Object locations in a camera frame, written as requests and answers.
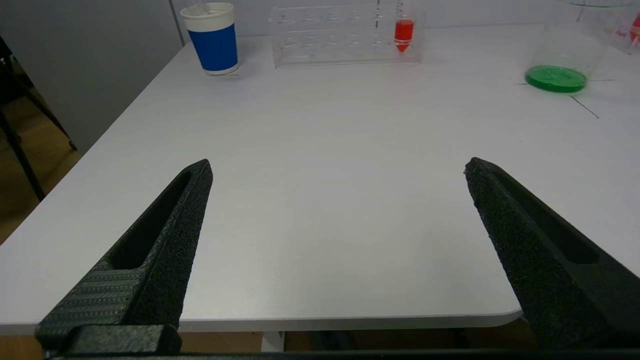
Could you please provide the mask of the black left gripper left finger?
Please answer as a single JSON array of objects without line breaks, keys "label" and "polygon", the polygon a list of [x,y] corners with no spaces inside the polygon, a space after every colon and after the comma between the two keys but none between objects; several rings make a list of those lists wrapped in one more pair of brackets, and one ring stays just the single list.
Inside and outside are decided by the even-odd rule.
[{"label": "black left gripper left finger", "polygon": [[35,330],[44,358],[174,358],[213,184],[186,166]]}]

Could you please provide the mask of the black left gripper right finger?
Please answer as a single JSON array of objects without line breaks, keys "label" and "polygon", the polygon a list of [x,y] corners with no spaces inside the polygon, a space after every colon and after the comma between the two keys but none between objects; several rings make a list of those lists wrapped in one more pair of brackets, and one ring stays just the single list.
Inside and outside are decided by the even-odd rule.
[{"label": "black left gripper right finger", "polygon": [[471,158],[464,175],[539,346],[638,350],[638,276],[496,164]]}]

